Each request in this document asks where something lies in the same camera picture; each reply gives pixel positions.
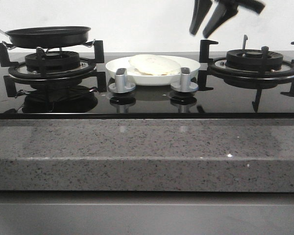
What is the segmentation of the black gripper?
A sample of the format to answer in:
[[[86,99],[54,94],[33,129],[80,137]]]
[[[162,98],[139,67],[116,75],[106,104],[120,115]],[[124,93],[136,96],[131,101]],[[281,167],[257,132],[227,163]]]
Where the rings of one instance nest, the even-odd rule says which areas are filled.
[[[257,0],[217,0],[217,7],[211,19],[203,30],[204,38],[209,36],[224,22],[234,17],[238,13],[238,7],[242,6],[248,10],[260,14],[265,8],[265,4]],[[211,0],[194,0],[194,9],[189,33],[195,36],[201,23],[212,6]]]

